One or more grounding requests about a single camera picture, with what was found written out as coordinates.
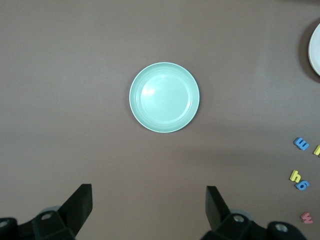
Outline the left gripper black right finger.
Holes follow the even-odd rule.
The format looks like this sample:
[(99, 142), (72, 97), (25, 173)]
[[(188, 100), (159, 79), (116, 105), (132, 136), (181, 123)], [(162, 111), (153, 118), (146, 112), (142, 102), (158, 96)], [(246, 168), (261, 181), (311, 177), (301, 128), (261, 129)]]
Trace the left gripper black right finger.
[(232, 213), (215, 186), (206, 187), (205, 213), (211, 230), (206, 240), (305, 240), (295, 226), (272, 221), (266, 228), (241, 213)]

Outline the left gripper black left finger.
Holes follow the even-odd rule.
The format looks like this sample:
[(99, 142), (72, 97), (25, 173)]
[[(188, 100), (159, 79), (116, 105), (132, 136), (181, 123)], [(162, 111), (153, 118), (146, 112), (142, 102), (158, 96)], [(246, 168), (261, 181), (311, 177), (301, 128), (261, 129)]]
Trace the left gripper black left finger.
[(93, 209), (92, 185), (82, 184), (61, 206), (48, 207), (23, 224), (0, 219), (2, 240), (75, 240)]

